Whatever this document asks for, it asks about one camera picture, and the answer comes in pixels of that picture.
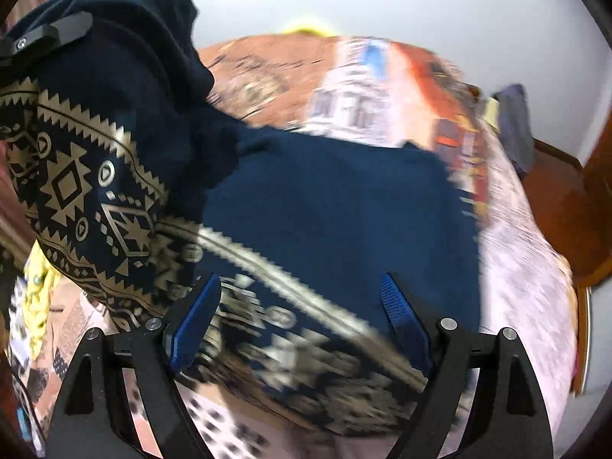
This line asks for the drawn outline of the navy patterned hooded jacket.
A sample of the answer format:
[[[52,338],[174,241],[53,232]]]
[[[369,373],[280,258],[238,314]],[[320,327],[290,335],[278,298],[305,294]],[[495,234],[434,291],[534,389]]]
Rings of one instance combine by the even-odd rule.
[[[443,162],[217,110],[191,0],[51,0],[7,38],[80,11],[84,37],[1,65],[11,179],[50,262],[125,332],[214,272],[188,377],[339,435],[396,431],[426,376],[396,340],[383,276],[479,324],[476,220]]]

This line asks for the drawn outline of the yellow garment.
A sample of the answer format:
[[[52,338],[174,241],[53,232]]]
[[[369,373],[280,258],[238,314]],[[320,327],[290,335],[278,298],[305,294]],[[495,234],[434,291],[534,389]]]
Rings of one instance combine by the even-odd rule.
[[[26,286],[22,314],[29,337],[30,358],[35,360],[41,353],[44,342],[52,292],[62,278],[37,241],[26,260],[24,278]]]

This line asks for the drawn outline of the grey blue backpack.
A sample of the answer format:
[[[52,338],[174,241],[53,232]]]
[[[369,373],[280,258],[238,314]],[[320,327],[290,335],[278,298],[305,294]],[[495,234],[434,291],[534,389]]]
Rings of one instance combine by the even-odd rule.
[[[502,147],[519,178],[523,179],[531,171],[534,159],[526,89],[522,84],[508,85],[493,98],[499,104],[497,121]]]

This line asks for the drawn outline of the newspaper print bed cover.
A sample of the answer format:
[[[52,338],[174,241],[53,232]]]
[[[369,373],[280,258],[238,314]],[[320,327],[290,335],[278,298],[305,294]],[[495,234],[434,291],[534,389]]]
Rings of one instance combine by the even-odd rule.
[[[410,141],[449,163],[461,160],[459,142],[468,144],[477,157],[466,185],[482,224],[483,327],[519,330],[558,428],[576,348],[570,267],[538,230],[493,128],[467,117],[459,101],[467,86],[453,67],[430,51],[380,42],[385,65],[376,72],[364,62],[367,45],[364,38],[292,33],[222,42],[199,56],[216,80],[212,101],[255,127]]]

